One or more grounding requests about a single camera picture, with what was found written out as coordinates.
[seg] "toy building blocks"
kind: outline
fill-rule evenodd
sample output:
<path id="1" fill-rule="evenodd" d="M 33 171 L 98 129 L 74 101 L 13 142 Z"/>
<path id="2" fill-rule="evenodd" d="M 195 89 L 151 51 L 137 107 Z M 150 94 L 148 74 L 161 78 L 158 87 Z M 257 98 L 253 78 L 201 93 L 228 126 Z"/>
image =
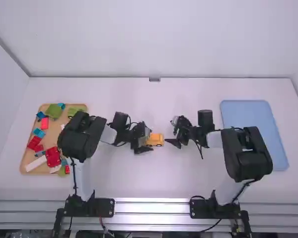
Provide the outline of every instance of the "toy building blocks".
<path id="1" fill-rule="evenodd" d="M 44 115 L 44 113 L 42 111 L 39 111 L 36 114 L 36 117 L 38 118 L 38 121 L 42 120 L 43 118 L 45 118 L 46 116 Z"/>
<path id="2" fill-rule="evenodd" d="M 62 112 L 63 112 L 63 110 L 59 105 L 50 104 L 49 107 L 47 108 L 47 110 L 45 111 L 45 115 L 56 120 L 61 116 Z"/>
<path id="3" fill-rule="evenodd" d="M 41 139 L 45 136 L 45 132 L 40 130 L 39 128 L 35 128 L 33 130 L 33 134 L 35 134 L 36 136 L 40 137 Z"/>
<path id="4" fill-rule="evenodd" d="M 62 164 L 62 166 L 65 166 L 65 165 L 68 165 L 68 162 L 67 162 L 65 159 L 63 159 L 63 160 L 61 161 L 61 164 Z"/>
<path id="5" fill-rule="evenodd" d="M 69 110 L 68 110 L 68 118 L 71 119 L 72 117 L 74 117 L 74 115 L 75 115 L 78 111 L 86 112 L 86 108 L 85 108 L 85 107 L 74 107 L 74 108 L 69 108 Z"/>
<path id="6" fill-rule="evenodd" d="M 61 169 L 62 165 L 57 165 L 53 168 L 50 168 L 50 174 L 53 174 Z"/>
<path id="7" fill-rule="evenodd" d="M 36 146 L 41 142 L 41 138 L 38 136 L 34 136 L 30 142 L 28 143 L 27 147 L 31 150 L 35 150 Z"/>
<path id="8" fill-rule="evenodd" d="M 31 170 L 35 169 L 36 167 L 39 167 L 41 164 L 46 162 L 46 157 L 42 156 L 36 160 L 34 160 L 32 163 L 25 166 L 25 171 L 30 172 Z"/>
<path id="9" fill-rule="evenodd" d="M 49 118 L 42 118 L 41 120 L 41 130 L 46 130 L 49 128 Z"/>
<path id="10" fill-rule="evenodd" d="M 146 146 L 162 146 L 164 145 L 163 135 L 160 133 L 151 133 L 150 137 L 146 141 Z"/>
<path id="11" fill-rule="evenodd" d="M 42 151 L 38 151 L 38 152 L 36 152 L 35 154 L 34 154 L 34 156 L 35 157 L 41 157 L 41 156 L 43 156 L 43 155 L 45 155 L 45 151 L 44 150 L 42 150 Z"/>
<path id="12" fill-rule="evenodd" d="M 34 148 L 34 151 L 35 152 L 39 152 L 39 151 L 43 151 L 44 150 L 44 147 L 43 147 L 43 145 L 41 144 L 41 145 L 37 145 L 37 146 L 35 146 L 35 148 Z"/>
<path id="13" fill-rule="evenodd" d="M 50 168 L 61 164 L 60 152 L 59 152 L 59 150 L 56 146 L 54 146 L 50 149 L 47 149 L 45 151 L 45 156 L 46 156 L 46 159 L 47 159 L 46 164 Z"/>
<path id="14" fill-rule="evenodd" d="M 58 106 L 61 107 L 62 110 L 65 109 L 65 103 L 58 103 Z"/>
<path id="15" fill-rule="evenodd" d="M 70 166 L 69 165 L 65 165 L 65 174 L 69 174 L 70 173 Z"/>

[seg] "blue toy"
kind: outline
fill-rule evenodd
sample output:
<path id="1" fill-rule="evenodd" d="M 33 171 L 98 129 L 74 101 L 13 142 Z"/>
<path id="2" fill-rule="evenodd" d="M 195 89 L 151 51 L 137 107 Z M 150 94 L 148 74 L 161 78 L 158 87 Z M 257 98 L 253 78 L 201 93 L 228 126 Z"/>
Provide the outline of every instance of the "blue toy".
<path id="1" fill-rule="evenodd" d="M 45 136 L 45 132 L 40 130 L 39 128 L 35 128 L 33 134 L 40 137 L 41 139 Z"/>
<path id="2" fill-rule="evenodd" d="M 65 103 L 58 103 L 58 106 L 60 106 L 62 110 L 65 109 Z"/>
<path id="3" fill-rule="evenodd" d="M 39 118 L 38 121 L 40 121 L 42 118 L 45 118 L 46 115 L 44 115 L 44 113 L 42 111 L 39 111 L 36 116 Z"/>
<path id="4" fill-rule="evenodd" d="M 45 155 L 45 150 L 36 152 L 36 153 L 34 154 L 35 157 L 41 157 L 41 156 L 43 156 L 43 155 Z"/>
<path id="5" fill-rule="evenodd" d="M 66 160 L 61 160 L 62 166 L 68 165 L 68 162 Z"/>

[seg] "white wall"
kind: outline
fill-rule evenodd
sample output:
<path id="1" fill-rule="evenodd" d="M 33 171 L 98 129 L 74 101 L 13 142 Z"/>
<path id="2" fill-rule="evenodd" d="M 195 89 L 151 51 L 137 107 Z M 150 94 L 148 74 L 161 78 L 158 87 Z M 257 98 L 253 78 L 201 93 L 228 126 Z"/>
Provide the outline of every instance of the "white wall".
<path id="1" fill-rule="evenodd" d="M 28 80 L 28 76 L 0 46 L 0 154 Z"/>
<path id="2" fill-rule="evenodd" d="M 0 0 L 0 37 L 36 76 L 287 76 L 298 90 L 298 0 Z"/>

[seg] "red toy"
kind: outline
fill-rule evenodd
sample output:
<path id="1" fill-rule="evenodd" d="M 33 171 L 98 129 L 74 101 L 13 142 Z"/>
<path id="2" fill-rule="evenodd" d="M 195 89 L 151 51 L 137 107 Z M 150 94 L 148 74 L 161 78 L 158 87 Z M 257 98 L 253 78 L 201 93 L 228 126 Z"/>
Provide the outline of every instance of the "red toy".
<path id="1" fill-rule="evenodd" d="M 56 146 L 45 151 L 46 164 L 52 168 L 61 164 L 60 152 Z"/>
<path id="2" fill-rule="evenodd" d="M 49 118 L 42 118 L 41 120 L 41 130 L 46 130 L 49 128 Z"/>
<path id="3" fill-rule="evenodd" d="M 27 145 L 27 147 L 30 148 L 31 150 L 35 150 L 36 146 L 40 143 L 41 140 L 42 140 L 42 139 L 41 139 L 40 137 L 38 137 L 38 136 L 35 135 L 35 136 L 30 140 L 30 142 L 29 142 L 29 144 Z"/>
<path id="4" fill-rule="evenodd" d="M 65 174 L 68 175 L 70 173 L 69 165 L 65 165 Z"/>
<path id="5" fill-rule="evenodd" d="M 43 151 L 44 150 L 44 147 L 43 147 L 43 145 L 41 144 L 41 145 L 37 145 L 37 146 L 35 146 L 35 148 L 34 148 L 34 151 L 35 152 L 39 152 L 39 151 Z"/>

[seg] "blue tray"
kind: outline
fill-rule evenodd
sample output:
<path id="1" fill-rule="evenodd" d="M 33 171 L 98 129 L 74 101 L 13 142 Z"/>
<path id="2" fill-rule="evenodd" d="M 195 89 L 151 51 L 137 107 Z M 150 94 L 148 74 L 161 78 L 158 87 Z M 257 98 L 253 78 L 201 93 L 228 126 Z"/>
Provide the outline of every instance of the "blue tray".
<path id="1" fill-rule="evenodd" d="M 224 100 L 220 105 L 224 128 L 257 126 L 272 157 L 274 171 L 285 171 L 288 159 L 269 103 L 262 100 Z"/>

